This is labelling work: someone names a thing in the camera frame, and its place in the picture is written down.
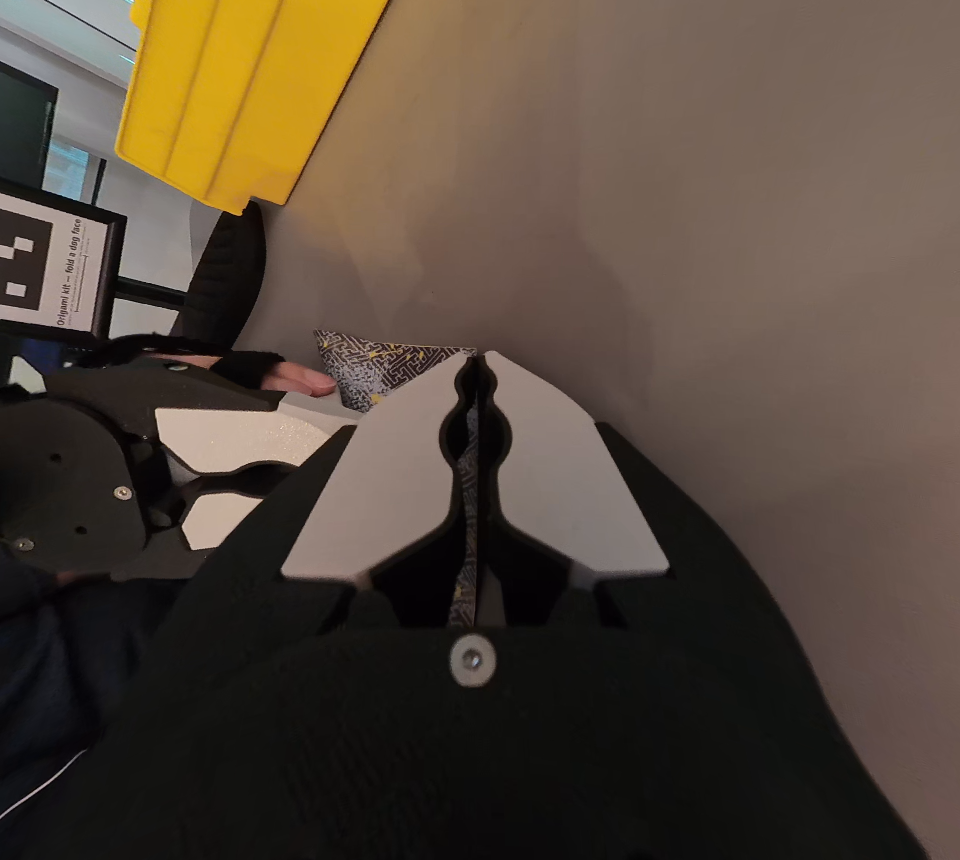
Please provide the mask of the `black framed marker sign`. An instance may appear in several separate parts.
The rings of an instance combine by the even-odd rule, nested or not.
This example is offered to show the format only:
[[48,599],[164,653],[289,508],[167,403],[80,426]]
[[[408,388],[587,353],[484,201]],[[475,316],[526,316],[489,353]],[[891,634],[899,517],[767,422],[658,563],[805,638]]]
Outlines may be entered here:
[[1,327],[89,347],[109,336],[127,219],[1,181]]

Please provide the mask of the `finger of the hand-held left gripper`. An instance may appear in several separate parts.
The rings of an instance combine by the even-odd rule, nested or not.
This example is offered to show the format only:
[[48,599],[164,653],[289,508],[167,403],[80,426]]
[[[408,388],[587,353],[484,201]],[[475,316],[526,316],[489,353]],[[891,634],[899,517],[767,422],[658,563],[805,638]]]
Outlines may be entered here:
[[246,494],[200,494],[182,521],[182,532],[190,550],[208,551],[218,547],[262,502]]
[[200,475],[226,475],[261,464],[298,467],[354,412],[298,406],[271,411],[156,409],[158,438],[181,466]]

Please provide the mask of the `black wall monitor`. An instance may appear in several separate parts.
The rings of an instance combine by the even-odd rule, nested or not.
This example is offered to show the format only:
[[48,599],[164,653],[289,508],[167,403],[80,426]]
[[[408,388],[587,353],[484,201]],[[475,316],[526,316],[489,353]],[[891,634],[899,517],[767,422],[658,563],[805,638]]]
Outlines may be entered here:
[[43,186],[58,89],[1,63],[1,177],[21,186]]

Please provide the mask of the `black elbow rest pad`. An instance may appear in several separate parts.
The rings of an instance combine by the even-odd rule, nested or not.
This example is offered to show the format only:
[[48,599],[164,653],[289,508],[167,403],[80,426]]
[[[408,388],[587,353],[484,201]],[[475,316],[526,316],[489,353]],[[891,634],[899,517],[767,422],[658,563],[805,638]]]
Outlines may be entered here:
[[171,336],[232,348],[257,304],[266,260],[259,204],[249,201],[240,215],[223,212],[199,257]]

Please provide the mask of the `person's left hand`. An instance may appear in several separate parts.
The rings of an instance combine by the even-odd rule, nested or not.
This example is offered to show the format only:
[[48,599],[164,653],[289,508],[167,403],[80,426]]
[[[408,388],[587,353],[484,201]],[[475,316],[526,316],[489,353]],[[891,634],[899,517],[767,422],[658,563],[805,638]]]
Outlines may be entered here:
[[320,373],[295,362],[277,362],[264,375],[260,389],[281,392],[298,393],[311,398],[330,396],[337,391],[334,379],[325,373]]

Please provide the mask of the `yellow plastic bin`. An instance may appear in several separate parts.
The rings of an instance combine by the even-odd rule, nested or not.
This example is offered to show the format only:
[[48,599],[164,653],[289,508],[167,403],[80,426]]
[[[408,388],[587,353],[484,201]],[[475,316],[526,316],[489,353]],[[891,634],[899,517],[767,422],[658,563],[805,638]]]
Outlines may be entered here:
[[211,208],[284,205],[390,0],[133,0],[117,155]]

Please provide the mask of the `black sign stand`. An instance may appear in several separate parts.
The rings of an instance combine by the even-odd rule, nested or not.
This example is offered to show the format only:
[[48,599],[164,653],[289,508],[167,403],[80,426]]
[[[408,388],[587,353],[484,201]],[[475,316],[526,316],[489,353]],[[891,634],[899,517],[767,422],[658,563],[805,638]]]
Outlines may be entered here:
[[117,277],[114,296],[117,300],[152,306],[168,311],[180,311],[186,302],[186,292],[184,290],[177,290],[124,276]]

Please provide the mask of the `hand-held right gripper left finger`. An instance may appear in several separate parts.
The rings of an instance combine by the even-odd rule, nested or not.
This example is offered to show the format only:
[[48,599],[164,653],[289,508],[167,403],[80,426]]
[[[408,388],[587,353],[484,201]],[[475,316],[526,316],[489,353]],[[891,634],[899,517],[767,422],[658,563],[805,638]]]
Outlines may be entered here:
[[471,445],[474,354],[390,393],[358,423],[287,555],[289,580],[377,592],[402,626],[448,626],[472,554],[462,457]]

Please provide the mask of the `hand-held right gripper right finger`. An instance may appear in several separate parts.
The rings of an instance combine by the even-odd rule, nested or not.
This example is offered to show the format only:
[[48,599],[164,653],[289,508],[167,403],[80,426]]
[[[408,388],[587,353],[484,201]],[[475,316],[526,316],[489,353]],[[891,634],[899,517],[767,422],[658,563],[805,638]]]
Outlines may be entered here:
[[670,565],[593,418],[497,352],[478,360],[478,553],[508,626]]

